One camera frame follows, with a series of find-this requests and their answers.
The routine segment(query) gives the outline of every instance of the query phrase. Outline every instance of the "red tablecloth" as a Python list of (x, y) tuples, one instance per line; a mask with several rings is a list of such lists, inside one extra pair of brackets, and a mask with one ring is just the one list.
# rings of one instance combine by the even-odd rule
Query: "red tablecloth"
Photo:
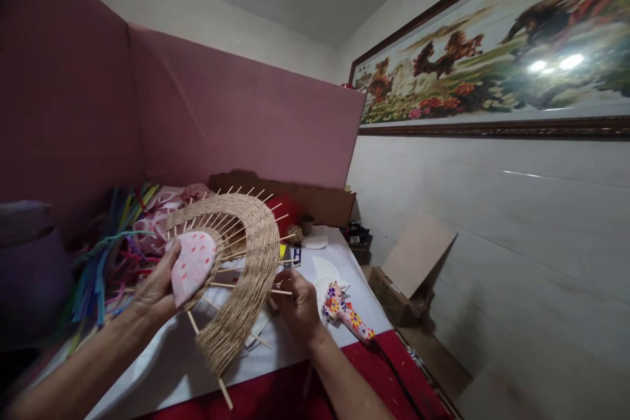
[[(426, 420), (447, 420), (451, 416), (429, 387), (394, 330), (376, 336), (396, 367)], [(341, 349), (352, 365), (383, 399), (397, 419), (417, 418), (396, 377), (381, 355), (362, 343)], [(335, 414), (316, 373), (303, 398), (302, 391), (310, 362), (304, 361), (228, 388), (234, 410), (229, 411), (221, 392), (215, 391), (146, 415), (145, 419), (333, 419)]]

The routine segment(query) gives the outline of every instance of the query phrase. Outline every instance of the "wooden board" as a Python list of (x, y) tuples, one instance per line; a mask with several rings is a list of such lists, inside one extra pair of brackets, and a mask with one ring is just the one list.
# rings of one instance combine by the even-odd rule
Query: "wooden board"
[(441, 220), (418, 212), (407, 223), (383, 265), (383, 272), (410, 299), (456, 236)]

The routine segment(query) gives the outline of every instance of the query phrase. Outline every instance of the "electric cord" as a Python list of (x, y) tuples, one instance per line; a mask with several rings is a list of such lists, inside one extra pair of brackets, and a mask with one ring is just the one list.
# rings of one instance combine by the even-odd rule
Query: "electric cord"
[(381, 345), (375, 339), (372, 339), (370, 344), (376, 347), (376, 349), (378, 350), (378, 353), (385, 359), (387, 364), (389, 364), (389, 368), (392, 370), (392, 372), (396, 376), (396, 380), (398, 381), (398, 384), (400, 384), (402, 392), (405, 394), (405, 397), (407, 397), (407, 400), (409, 400), (409, 403), (411, 404), (411, 406), (415, 410), (415, 413), (416, 413), (416, 415), (418, 415), (418, 418), (420, 418), (421, 420), (425, 420), (425, 416), (422, 414), (422, 412), (420, 411), (420, 409), (418, 408), (416, 403), (413, 401), (413, 397), (411, 397), (411, 394), (407, 390), (407, 386), (405, 386), (405, 383), (400, 378), (400, 375), (398, 374), (398, 371), (394, 367), (394, 363), (392, 363), (392, 360), (389, 359), (389, 356), (387, 356), (387, 354), (385, 353), (385, 350), (383, 350)]

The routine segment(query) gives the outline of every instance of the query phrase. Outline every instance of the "hand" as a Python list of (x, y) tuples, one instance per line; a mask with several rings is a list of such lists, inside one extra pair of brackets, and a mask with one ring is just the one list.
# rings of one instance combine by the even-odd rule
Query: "hand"
[(320, 319), (315, 287), (295, 269), (280, 272), (276, 276), (276, 283), (280, 283), (280, 290), (293, 294), (293, 297), (271, 295), (284, 323), (295, 340), (309, 354), (313, 353), (328, 335)]
[(159, 329), (177, 313), (171, 287), (171, 269), (181, 249), (182, 245), (176, 238), (129, 305), (140, 317), (147, 317), (155, 329)]

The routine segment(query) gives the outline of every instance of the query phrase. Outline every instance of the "white tablecloth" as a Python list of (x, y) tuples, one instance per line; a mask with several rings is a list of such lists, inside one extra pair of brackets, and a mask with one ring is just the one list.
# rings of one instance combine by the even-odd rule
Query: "white tablecloth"
[[(330, 261), (339, 271), (341, 279), (350, 284), (347, 300), (368, 327), (376, 333), (390, 330), (391, 325), (374, 294), (368, 287), (363, 273), (346, 241), (336, 228), (320, 227), (329, 238), (323, 249), (303, 249), (302, 266), (298, 271), (311, 282), (316, 279), (313, 256)], [(218, 305), (221, 294), (213, 294)], [(200, 301), (194, 310), (197, 325), (210, 321), (213, 309)], [(344, 347), (358, 340), (343, 324), (329, 325), (335, 342)], [(271, 319), (262, 331), (261, 338), (272, 349), (257, 346), (237, 359), (223, 380), (226, 385), (238, 384), (254, 377), (282, 369), (306, 359), (295, 344), (279, 317)], [(61, 355), (53, 359), (46, 372), (59, 364)], [(218, 390), (214, 376), (206, 368), (195, 346), (190, 321), (185, 314), (170, 320), (154, 337), (144, 352), (129, 366), (103, 399), (94, 407), (88, 418), (128, 419), (151, 411), (178, 404), (193, 397)]]

